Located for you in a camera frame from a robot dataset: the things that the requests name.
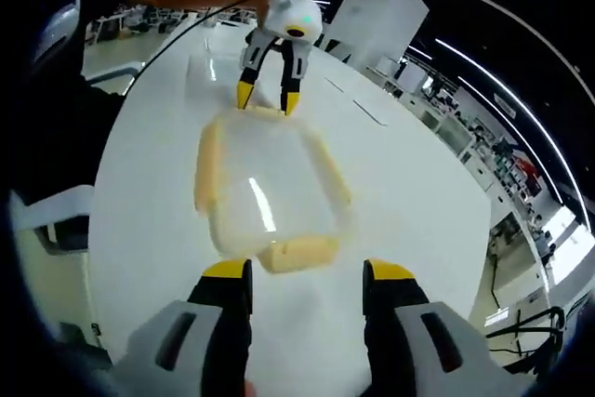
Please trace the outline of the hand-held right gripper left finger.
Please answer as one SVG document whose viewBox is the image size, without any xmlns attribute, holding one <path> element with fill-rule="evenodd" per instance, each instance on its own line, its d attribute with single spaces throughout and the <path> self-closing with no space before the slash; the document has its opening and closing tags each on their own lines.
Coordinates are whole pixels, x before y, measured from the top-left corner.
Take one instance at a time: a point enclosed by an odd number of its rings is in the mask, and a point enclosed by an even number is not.
<svg viewBox="0 0 595 397">
<path fill-rule="evenodd" d="M 121 396 L 247 396 L 252 261 L 208 267 L 185 300 L 165 305 L 128 339 L 115 365 Z"/>
</svg>

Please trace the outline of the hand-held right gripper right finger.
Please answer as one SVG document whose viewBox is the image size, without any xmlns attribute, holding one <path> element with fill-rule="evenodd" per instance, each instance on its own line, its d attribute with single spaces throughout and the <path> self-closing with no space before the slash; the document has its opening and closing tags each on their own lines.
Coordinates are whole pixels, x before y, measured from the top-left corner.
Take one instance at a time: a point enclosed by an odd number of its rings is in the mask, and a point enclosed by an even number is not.
<svg viewBox="0 0 595 397">
<path fill-rule="evenodd" d="M 534 384 L 499 366 L 485 337 L 398 264 L 364 262 L 363 314 L 366 396 L 523 396 Z"/>
</svg>

